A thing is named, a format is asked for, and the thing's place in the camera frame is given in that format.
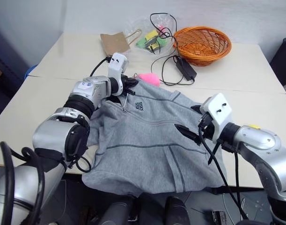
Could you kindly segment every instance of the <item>pink plush toy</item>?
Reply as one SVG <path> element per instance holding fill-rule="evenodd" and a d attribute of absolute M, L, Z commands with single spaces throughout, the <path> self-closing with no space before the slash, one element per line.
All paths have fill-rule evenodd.
<path fill-rule="evenodd" d="M 160 79 L 156 74 L 139 74 L 138 77 L 147 83 L 153 84 L 157 87 L 160 86 Z"/>

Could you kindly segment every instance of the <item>pink object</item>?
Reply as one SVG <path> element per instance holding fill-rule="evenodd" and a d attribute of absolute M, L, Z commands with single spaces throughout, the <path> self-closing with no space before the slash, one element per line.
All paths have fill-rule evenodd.
<path fill-rule="evenodd" d="M 147 83 L 160 86 L 160 79 L 156 74 L 139 74 L 139 78 Z"/>
<path fill-rule="evenodd" d="M 159 25 L 158 29 L 160 29 L 160 30 L 157 30 L 157 33 L 159 33 L 159 35 L 163 35 L 165 32 L 167 32 L 166 31 L 167 29 L 164 29 L 164 26 L 162 25 Z"/>

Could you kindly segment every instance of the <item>blue object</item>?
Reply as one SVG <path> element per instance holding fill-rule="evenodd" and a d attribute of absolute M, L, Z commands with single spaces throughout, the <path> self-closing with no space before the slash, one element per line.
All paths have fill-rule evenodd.
<path fill-rule="evenodd" d="M 32 66 L 31 68 L 29 68 L 29 69 L 26 71 L 26 73 L 25 73 L 25 75 L 24 75 L 24 80 L 26 79 L 26 77 L 29 76 L 29 73 L 30 73 L 34 68 L 36 68 L 36 67 L 37 67 L 37 65 L 34 65 L 34 66 Z"/>

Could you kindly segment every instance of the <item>gray fabric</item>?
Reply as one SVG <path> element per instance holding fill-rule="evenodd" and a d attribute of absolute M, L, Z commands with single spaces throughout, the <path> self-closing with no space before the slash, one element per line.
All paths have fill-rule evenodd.
<path fill-rule="evenodd" d="M 135 96 L 120 103 L 105 101 L 91 118 L 88 145 L 99 144 L 91 172 L 82 176 L 90 188 L 119 195 L 142 192 L 184 192 L 223 184 L 209 154 L 184 137 L 181 124 L 198 133 L 198 105 L 178 91 L 173 93 L 140 81 Z M 221 150 L 216 157 L 226 175 Z"/>

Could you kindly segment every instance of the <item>printed logo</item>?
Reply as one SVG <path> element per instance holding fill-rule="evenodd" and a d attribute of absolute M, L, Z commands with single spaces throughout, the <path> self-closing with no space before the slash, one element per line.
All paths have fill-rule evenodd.
<path fill-rule="evenodd" d="M 83 86 L 92 86 L 92 83 L 88 83 L 88 82 L 82 82 Z"/>
<path fill-rule="evenodd" d="M 136 103 L 135 103 L 135 108 L 136 108 L 137 110 L 144 111 L 143 103 L 142 103 L 142 102 L 136 102 Z"/>

